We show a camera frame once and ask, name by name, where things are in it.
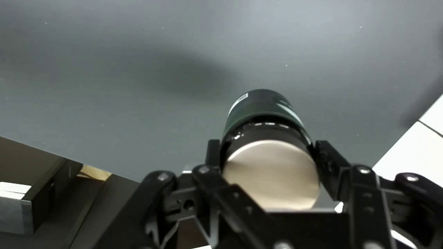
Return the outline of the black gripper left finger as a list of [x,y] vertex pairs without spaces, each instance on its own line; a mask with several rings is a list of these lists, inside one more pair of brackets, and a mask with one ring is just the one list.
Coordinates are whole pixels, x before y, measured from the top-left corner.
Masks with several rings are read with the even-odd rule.
[[94,249],[176,249],[177,230],[194,220],[213,249],[267,249],[260,235],[265,212],[222,177],[222,145],[188,174],[152,172],[136,187],[94,244]]

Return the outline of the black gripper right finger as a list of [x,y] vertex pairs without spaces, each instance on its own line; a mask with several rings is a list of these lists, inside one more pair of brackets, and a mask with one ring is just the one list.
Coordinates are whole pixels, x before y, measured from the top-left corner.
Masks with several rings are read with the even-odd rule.
[[345,232],[331,234],[343,249],[443,249],[443,187],[411,172],[393,180],[373,167],[349,163],[328,141],[313,145],[321,184],[343,203]]

